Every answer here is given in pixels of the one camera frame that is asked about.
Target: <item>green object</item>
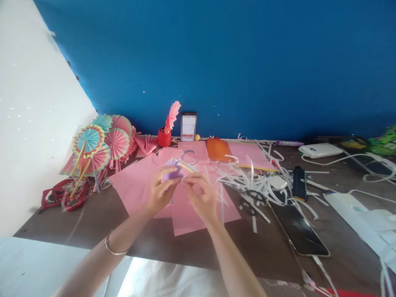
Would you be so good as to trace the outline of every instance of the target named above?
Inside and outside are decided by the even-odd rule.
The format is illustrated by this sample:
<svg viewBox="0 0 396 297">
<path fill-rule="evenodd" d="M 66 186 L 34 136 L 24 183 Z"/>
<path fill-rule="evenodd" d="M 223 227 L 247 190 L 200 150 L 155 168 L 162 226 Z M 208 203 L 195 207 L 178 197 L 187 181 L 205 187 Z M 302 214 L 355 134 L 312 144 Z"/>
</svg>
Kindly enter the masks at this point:
<svg viewBox="0 0 396 297">
<path fill-rule="evenodd" d="M 384 136 L 380 138 L 370 138 L 371 146 L 367 148 L 379 156 L 396 155 L 396 125 L 387 127 Z"/>
</svg>

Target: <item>purple paper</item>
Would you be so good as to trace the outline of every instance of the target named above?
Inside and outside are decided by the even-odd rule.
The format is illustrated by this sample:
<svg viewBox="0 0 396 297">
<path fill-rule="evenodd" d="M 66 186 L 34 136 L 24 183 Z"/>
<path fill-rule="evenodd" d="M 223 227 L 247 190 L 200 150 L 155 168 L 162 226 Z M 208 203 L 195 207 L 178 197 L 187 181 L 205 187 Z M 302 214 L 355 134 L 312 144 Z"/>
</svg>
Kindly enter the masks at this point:
<svg viewBox="0 0 396 297">
<path fill-rule="evenodd" d="M 177 177 L 181 177 L 181 180 L 183 180 L 184 179 L 184 174 L 180 172 L 182 170 L 182 167 L 179 164 L 180 164 L 180 162 L 177 159 L 174 159 L 174 158 L 172 158 L 169 161 L 167 161 L 166 162 L 167 166 L 173 166 L 173 167 L 177 168 L 177 170 L 174 171 L 174 172 L 170 172 L 170 173 L 165 174 L 164 177 L 162 178 L 162 180 L 165 181 L 167 179 L 174 179 L 174 178 L 177 178 Z"/>
</svg>

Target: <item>blue wall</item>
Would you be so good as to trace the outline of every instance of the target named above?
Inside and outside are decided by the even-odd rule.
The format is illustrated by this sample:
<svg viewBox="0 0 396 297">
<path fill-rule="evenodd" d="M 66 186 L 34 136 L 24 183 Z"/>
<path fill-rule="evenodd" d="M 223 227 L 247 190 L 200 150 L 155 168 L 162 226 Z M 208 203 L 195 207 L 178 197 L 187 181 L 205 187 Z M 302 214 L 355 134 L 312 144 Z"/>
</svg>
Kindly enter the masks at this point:
<svg viewBox="0 0 396 297">
<path fill-rule="evenodd" d="M 144 133 L 175 100 L 201 136 L 370 137 L 396 123 L 394 0 L 35 3 L 99 113 Z"/>
</svg>

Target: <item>hand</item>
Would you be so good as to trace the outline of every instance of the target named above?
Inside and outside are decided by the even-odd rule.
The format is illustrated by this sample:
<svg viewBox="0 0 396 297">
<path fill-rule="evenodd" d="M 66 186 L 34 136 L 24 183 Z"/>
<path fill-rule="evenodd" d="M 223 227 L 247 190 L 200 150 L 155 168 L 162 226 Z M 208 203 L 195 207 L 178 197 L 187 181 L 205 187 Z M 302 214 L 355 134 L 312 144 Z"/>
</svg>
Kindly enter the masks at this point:
<svg viewBox="0 0 396 297">
<path fill-rule="evenodd" d="M 196 194 L 192 188 L 194 184 L 201 187 L 201 194 Z M 209 178 L 202 172 L 191 173 L 183 181 L 191 204 L 205 224 L 218 220 L 216 214 L 217 191 Z"/>
<path fill-rule="evenodd" d="M 172 199 L 173 192 L 182 178 L 168 179 L 163 183 L 161 183 L 161 180 L 165 174 L 176 170 L 177 168 L 173 166 L 165 166 L 162 167 L 154 177 L 153 184 L 151 185 L 151 196 L 148 201 L 148 207 L 154 213 L 162 210 Z"/>
</svg>

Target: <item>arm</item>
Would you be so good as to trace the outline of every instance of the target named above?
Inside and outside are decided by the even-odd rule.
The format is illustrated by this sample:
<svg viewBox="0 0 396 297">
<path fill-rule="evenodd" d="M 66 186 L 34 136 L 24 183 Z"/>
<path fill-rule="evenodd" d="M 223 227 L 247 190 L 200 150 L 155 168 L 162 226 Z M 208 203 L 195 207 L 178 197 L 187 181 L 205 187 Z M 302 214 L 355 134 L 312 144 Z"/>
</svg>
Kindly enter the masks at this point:
<svg viewBox="0 0 396 297">
<path fill-rule="evenodd" d="M 180 178 L 169 179 L 161 183 L 166 173 L 175 171 L 173 167 L 163 167 L 156 175 L 151 187 L 151 197 L 109 236 L 109 248 L 115 252 L 124 252 L 133 244 L 147 222 L 172 198 Z M 113 255 L 105 247 L 105 238 L 94 247 L 80 262 L 66 282 L 55 293 L 54 297 L 93 296 L 100 285 L 113 272 L 124 255 Z"/>
<path fill-rule="evenodd" d="M 229 296 L 266 297 L 253 271 L 217 217 L 217 192 L 209 178 L 201 172 L 196 172 L 190 174 L 182 183 L 186 187 L 195 211 L 204 221 L 212 238 Z M 202 195 L 194 192 L 193 184 L 198 184 L 203 189 Z"/>
</svg>

